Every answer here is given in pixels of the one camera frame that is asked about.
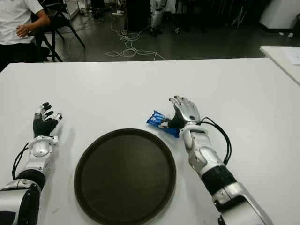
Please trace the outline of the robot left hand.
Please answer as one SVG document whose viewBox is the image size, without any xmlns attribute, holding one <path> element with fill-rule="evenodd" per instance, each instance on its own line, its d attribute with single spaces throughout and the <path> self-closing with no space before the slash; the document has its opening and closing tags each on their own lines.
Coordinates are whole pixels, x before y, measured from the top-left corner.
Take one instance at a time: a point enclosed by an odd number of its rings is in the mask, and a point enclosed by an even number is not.
<svg viewBox="0 0 300 225">
<path fill-rule="evenodd" d="M 33 118 L 33 134 L 34 138 L 38 136 L 50 136 L 51 132 L 57 127 L 62 119 L 62 114 L 59 112 L 54 117 L 54 111 L 49 102 L 40 105 L 35 111 Z"/>
</svg>

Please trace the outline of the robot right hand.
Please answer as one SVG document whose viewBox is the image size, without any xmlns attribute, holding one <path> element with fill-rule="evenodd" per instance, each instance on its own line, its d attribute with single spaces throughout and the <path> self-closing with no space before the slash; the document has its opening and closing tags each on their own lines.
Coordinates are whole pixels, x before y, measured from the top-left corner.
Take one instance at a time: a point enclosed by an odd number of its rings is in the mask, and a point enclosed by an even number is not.
<svg viewBox="0 0 300 225">
<path fill-rule="evenodd" d="M 172 119 L 165 118 L 162 120 L 161 126 L 163 128 L 181 129 L 186 125 L 200 122 L 201 118 L 197 106 L 187 98 L 175 95 L 169 98 L 169 102 L 174 107 L 175 115 Z"/>
</svg>

